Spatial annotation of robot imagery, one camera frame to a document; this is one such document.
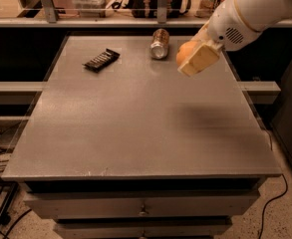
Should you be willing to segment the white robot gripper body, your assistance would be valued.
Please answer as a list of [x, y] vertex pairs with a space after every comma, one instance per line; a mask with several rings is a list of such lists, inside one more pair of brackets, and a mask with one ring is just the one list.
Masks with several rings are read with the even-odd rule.
[[261, 35], [249, 26], [236, 0], [224, 0], [209, 19], [207, 33], [227, 51], [238, 51]]

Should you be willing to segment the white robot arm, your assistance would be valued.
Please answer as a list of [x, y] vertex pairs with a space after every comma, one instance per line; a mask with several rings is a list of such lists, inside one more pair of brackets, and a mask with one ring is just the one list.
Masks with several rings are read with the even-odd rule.
[[222, 51], [238, 51], [288, 18], [292, 0], [224, 0], [193, 36], [194, 45], [179, 48], [177, 70], [193, 76], [215, 64]]

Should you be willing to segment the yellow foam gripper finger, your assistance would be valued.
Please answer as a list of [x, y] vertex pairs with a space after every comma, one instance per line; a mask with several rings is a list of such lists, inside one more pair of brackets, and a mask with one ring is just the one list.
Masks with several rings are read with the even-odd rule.
[[210, 40], [210, 37], [208, 35], [208, 25], [209, 22], [206, 22], [199, 31], [190, 39], [191, 43], [194, 44], [201, 44], [201, 43], [207, 43]]
[[177, 70], [189, 77], [200, 73], [218, 61], [221, 49], [222, 45], [213, 41], [197, 44]]

